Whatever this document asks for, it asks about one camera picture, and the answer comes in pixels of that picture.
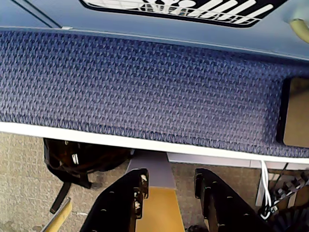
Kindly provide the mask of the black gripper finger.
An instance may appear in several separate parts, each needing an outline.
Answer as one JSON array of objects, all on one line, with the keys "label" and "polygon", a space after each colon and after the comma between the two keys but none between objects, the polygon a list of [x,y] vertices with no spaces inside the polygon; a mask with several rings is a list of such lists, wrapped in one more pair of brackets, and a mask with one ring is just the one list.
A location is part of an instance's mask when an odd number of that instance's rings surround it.
[{"label": "black gripper finger", "polygon": [[97,197],[80,231],[134,232],[146,198],[148,170],[133,169]]},{"label": "black gripper finger", "polygon": [[204,219],[214,202],[219,232],[269,232],[270,226],[218,175],[195,169],[195,197],[201,202]]}]

